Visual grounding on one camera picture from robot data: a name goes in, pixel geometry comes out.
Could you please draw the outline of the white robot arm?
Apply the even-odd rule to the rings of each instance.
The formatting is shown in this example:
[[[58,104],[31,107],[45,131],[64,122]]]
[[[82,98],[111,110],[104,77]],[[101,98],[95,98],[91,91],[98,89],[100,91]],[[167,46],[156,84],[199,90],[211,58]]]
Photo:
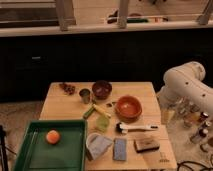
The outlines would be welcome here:
[[[213,116],[213,88],[202,82],[205,75],[204,66],[196,61],[170,68],[164,73],[164,85],[157,93],[162,124],[169,122],[173,115],[171,108],[182,98]]]

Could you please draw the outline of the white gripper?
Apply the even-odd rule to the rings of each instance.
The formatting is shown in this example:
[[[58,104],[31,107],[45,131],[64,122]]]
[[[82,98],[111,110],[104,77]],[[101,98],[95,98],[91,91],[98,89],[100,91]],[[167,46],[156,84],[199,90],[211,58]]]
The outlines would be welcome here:
[[[168,101],[159,101],[161,110],[161,122],[166,125],[168,124],[175,114],[175,104]]]

